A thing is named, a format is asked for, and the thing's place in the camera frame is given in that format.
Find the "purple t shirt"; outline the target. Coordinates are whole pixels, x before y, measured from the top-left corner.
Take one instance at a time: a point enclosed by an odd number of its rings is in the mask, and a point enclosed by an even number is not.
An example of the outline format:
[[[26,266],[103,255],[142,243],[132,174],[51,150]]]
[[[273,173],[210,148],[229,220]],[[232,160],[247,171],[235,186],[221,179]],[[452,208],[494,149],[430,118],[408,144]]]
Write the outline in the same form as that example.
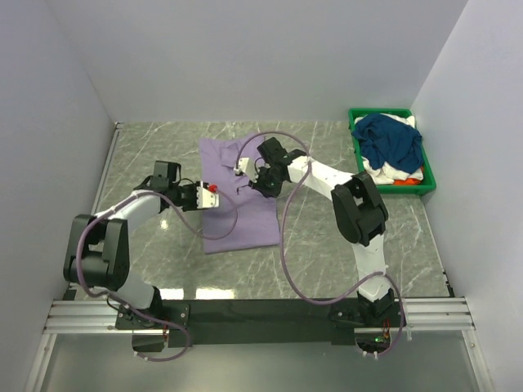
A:
[[[234,172],[238,153],[257,159],[262,136],[235,140],[199,140],[202,177],[226,196],[219,206],[203,212],[203,251],[206,254],[232,252],[279,243],[276,200],[265,198],[248,186],[246,176]]]

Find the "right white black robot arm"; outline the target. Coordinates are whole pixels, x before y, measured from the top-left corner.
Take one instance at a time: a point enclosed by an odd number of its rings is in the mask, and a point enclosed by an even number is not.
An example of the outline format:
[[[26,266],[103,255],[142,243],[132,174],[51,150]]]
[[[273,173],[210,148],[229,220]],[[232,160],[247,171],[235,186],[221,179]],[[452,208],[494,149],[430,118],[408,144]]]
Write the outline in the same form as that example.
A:
[[[339,171],[299,149],[288,152],[271,137],[257,147],[264,166],[255,158],[238,156],[235,174],[246,175],[249,186],[266,198],[279,196],[285,181],[304,185],[333,205],[337,229],[352,245],[360,285],[356,288],[360,319],[369,326],[390,316],[395,301],[386,278],[384,234],[388,210],[371,176]]]

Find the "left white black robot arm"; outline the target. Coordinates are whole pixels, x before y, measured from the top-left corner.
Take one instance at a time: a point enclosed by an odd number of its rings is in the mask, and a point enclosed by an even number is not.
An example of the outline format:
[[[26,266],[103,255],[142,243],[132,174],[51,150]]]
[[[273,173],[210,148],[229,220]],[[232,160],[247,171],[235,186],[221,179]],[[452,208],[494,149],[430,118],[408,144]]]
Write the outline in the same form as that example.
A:
[[[120,304],[124,317],[134,314],[141,326],[158,326],[168,317],[160,291],[130,272],[130,234],[172,207],[175,212],[205,207],[208,184],[181,176],[181,165],[157,161],[153,173],[130,196],[95,215],[73,219],[63,275],[91,298]]]

